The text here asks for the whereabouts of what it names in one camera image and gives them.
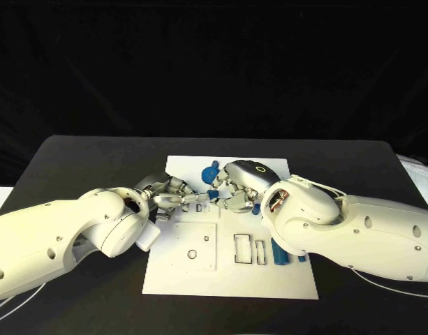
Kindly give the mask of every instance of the white board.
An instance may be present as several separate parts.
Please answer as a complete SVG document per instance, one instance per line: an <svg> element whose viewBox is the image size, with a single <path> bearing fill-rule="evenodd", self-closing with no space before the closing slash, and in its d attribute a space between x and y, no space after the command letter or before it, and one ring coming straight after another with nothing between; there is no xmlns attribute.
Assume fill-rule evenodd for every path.
<svg viewBox="0 0 428 335"><path fill-rule="evenodd" d="M209 186L201 182L200 172L210 166L212 161L219 161L219 167L236 159L258 161L273 170L281 179L289 178L289 169L284 159L273 158L235 158L235 157L194 157L168 156L165 172L183 179L191 188L204 192ZM220 196L229 197L229 193L220 192ZM207 202L201 204L201 213L181 212L177 208L170 222L157 221L161 230L157 242L152 244L148 254L148 266L145 269L145 280L142 283L142 293L157 295L203 295L220 297L263 297L285 299L317 299L315 284L309 259L298 262L296 257L289 255L288 265L273 265L272 245L269 231L260 226L259 216L252 213L233 214L224 209L210 206ZM216 229L216 266L210 268L171 266L167 263L168 249L171 253L188 252L188 245L178 244L176 234L188 237L186 231L173 232L176 224L188 226L212 224ZM233 235L249 235L252 263L235 263L236 244ZM263 241L265 264L256 264L256 245L255 241Z"/></svg>

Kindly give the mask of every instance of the black table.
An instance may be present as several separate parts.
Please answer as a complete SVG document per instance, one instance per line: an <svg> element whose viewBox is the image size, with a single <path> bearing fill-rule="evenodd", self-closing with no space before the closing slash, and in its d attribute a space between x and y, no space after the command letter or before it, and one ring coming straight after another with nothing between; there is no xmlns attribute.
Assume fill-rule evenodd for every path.
<svg viewBox="0 0 428 335"><path fill-rule="evenodd" d="M167 155L286 158L291 173L312 181L426 208L383 142L55 136L0 214L75 199L98 187L132 187L164 170ZM318 301L142 295L147 259L135 246L112 259L91 254L0 321L0 334L428 334L428 299L371 286L318 255L311 255ZM369 278L428 293L426 283ZM29 295L16 297L0 315Z"/></svg>

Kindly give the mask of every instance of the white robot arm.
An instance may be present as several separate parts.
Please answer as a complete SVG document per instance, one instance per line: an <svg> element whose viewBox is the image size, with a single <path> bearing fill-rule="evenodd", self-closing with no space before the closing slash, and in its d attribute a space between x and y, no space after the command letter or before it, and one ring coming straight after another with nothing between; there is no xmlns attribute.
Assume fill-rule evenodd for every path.
<svg viewBox="0 0 428 335"><path fill-rule="evenodd" d="M0 300L69 272L92 251L119 255L135 243L147 251L158 228L148 212L168 220L176 206L209 199L165 173L134 189L98 188L76 200L56 200L0 216Z"/></svg>
<svg viewBox="0 0 428 335"><path fill-rule="evenodd" d="M232 200L242 198L248 211L260 202L262 224L288 253L318 253L376 276L428 281L425 209L345 195L295 175L282 181L275 177L260 163L226 164L212 189L226 182L236 191L229 199L213 199L212 203L229 209ZM321 189L333 192L334 198Z"/></svg>

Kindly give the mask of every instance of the rectangular cutout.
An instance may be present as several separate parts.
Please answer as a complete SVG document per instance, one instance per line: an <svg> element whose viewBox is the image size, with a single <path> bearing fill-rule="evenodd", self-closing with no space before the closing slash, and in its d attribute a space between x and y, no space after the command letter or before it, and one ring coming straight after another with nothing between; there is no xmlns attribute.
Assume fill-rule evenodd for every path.
<svg viewBox="0 0 428 335"><path fill-rule="evenodd" d="M233 235L233 243L236 245L235 262L252 264L250 236L243 234Z"/></svg>
<svg viewBox="0 0 428 335"><path fill-rule="evenodd" d="M265 265L263 241L256 241L256 264Z"/></svg>

